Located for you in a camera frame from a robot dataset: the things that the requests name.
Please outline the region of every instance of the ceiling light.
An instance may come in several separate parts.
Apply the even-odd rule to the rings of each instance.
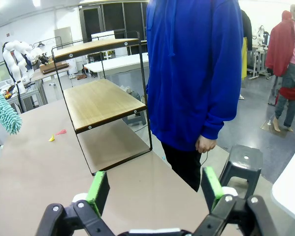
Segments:
[[[33,5],[34,5],[35,7],[39,7],[39,6],[41,6],[41,0],[33,0]]]
[[[42,42],[39,42],[39,45],[38,45],[39,48],[44,47],[44,46],[45,45]]]

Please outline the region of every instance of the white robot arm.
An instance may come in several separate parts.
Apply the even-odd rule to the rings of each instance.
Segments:
[[[16,59],[18,60],[18,64],[16,64],[13,56],[11,55],[12,51],[14,51],[14,55]],[[23,82],[26,84],[30,82],[30,77],[28,74],[28,70],[26,68],[27,63],[23,55],[25,55],[30,61],[34,61],[37,58],[39,58],[44,64],[48,62],[48,59],[44,55],[44,53],[41,51],[41,49],[39,48],[31,49],[29,44],[26,42],[19,42],[15,40],[13,42],[8,42],[5,44],[4,51],[3,51],[3,58],[6,61],[6,64],[10,72],[12,73],[16,82],[18,83]]]
[[[252,36],[255,37],[255,39],[257,40],[257,45],[261,46],[262,48],[262,42],[264,41],[264,27],[260,26],[258,28],[258,32],[253,33]]]

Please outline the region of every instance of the black pants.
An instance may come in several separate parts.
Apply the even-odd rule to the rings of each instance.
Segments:
[[[180,151],[162,142],[166,159],[171,168],[196,192],[201,182],[201,154],[194,151]]]

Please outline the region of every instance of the yellow paper piece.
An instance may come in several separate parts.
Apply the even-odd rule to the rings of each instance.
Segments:
[[[54,138],[54,134],[52,134],[52,137],[49,139],[49,142],[52,142],[52,141],[54,141],[55,140],[55,138]]]

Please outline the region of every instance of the black metal shelf frame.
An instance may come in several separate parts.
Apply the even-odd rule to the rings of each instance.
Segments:
[[[65,56],[61,56],[61,57],[58,57],[58,58],[55,58],[54,57],[54,49],[57,49],[57,48],[63,48],[63,46],[66,46],[66,45],[73,45],[74,43],[80,43],[80,42],[83,42],[83,39],[81,40],[75,40],[75,41],[72,41],[72,42],[69,42],[69,43],[65,43],[65,44],[61,44],[61,45],[57,45],[57,46],[54,46],[52,47],[52,50],[51,50],[51,53],[52,53],[52,59],[54,61],[54,65],[55,65],[55,70],[57,72],[57,76],[58,76],[58,81],[59,81],[59,84],[60,84],[60,87],[61,87],[61,92],[62,92],[62,95],[63,95],[63,98],[64,98],[64,101],[65,101],[65,104],[66,104],[66,108],[67,108],[67,111],[68,111],[68,114],[69,114],[69,118],[72,122],[72,125],[74,126],[73,124],[73,121],[72,121],[72,118],[71,118],[71,115],[69,113],[69,110],[68,110],[68,107],[67,107],[67,103],[66,103],[66,99],[65,99],[65,96],[64,96],[64,91],[63,91],[63,88],[62,88],[62,84],[61,84],[61,80],[60,80],[60,77],[59,77],[59,70],[57,68],[57,64],[56,62],[61,62],[63,60],[66,60],[66,59],[73,59],[73,58],[77,58],[77,57],[80,57],[80,56],[84,56],[84,55],[87,55],[87,54],[91,54],[91,53],[100,53],[100,59],[101,59],[101,65],[102,65],[102,71],[103,71],[103,75],[104,75],[104,79],[106,79],[106,76],[105,76],[105,72],[104,72],[104,68],[103,68],[103,56],[102,56],[102,51],[109,51],[109,50],[113,50],[115,48],[121,48],[121,47],[129,47],[129,46],[133,46],[133,45],[138,45],[138,48],[139,48],[139,57],[140,57],[140,67],[141,67],[141,74],[142,74],[142,83],[143,83],[143,90],[144,90],[144,99],[145,99],[145,103],[147,103],[147,94],[146,94],[146,85],[145,85],[145,75],[144,75],[144,66],[143,66],[143,57],[142,57],[142,44],[141,44],[141,40],[139,40],[139,32],[136,32],[137,33],[137,40],[131,40],[131,41],[128,41],[128,42],[122,42],[122,43],[114,43],[114,44],[110,44],[110,45],[104,45],[104,46],[100,46],[100,47],[96,47],[96,48],[92,48],[92,49],[87,49],[87,50],[83,50],[82,52],[77,52],[77,53],[74,53],[74,54],[69,54],[68,56],[65,55]],[[106,37],[107,35],[105,36],[98,36],[98,37],[93,37],[92,39],[95,39],[97,38],[99,40],[99,38],[101,37]],[[147,126],[148,126],[148,135],[149,135],[149,141],[150,141],[150,147],[148,150],[146,151],[142,151],[140,153],[137,153],[133,156],[130,156],[124,160],[121,160],[115,164],[112,164],[102,170],[109,170],[109,169],[112,169],[118,165],[121,165],[125,162],[128,162],[134,158],[137,158],[143,154],[146,154],[148,152],[150,152],[152,149],[153,149],[153,144],[152,144],[152,134],[151,134],[151,126],[150,126],[150,120],[149,120],[149,114],[148,114],[148,107],[147,105],[142,107],[142,108],[139,108],[139,109],[136,109],[135,111],[130,111],[130,112],[126,112],[124,114],[119,114],[117,116],[114,116],[114,117],[111,117],[109,119],[106,119],[106,120],[103,120],[103,121],[100,121],[96,124],[93,124],[93,125],[90,125],[88,127],[84,127],[80,130],[75,130],[74,128],[74,131],[75,131],[75,135],[76,135],[76,138],[78,140],[78,143],[79,143],[79,146],[83,152],[83,155],[84,155],[84,158],[86,160],[86,163],[88,165],[88,168],[90,170],[90,172],[92,173],[90,167],[89,167],[89,164],[87,162],[87,159],[86,159],[86,156],[85,156],[85,153],[82,149],[82,146],[80,144],[80,141],[78,139],[78,136],[77,134],[80,134],[82,132],[85,132],[85,131],[88,131],[90,129],[93,129],[95,127],[99,127],[101,125],[104,125],[104,124],[107,124],[107,123],[110,123],[112,121],[115,121],[115,120],[119,120],[121,118],[124,118],[124,117],[127,117],[127,116],[130,116],[130,115],[133,115],[133,114],[136,114],[137,112],[142,112],[142,111],[146,111],[146,118],[147,118]]]
[[[39,43],[42,43],[42,42],[45,42],[45,41],[48,41],[48,40],[51,40],[51,39],[57,39],[57,38],[60,39],[61,44],[62,44],[62,38],[61,38],[60,36],[56,36],[56,37],[53,37],[53,38],[44,39],[44,40],[41,40],[41,41],[39,41],[39,42],[34,43],[34,44],[33,44],[33,48],[35,48],[35,45],[39,45]]]

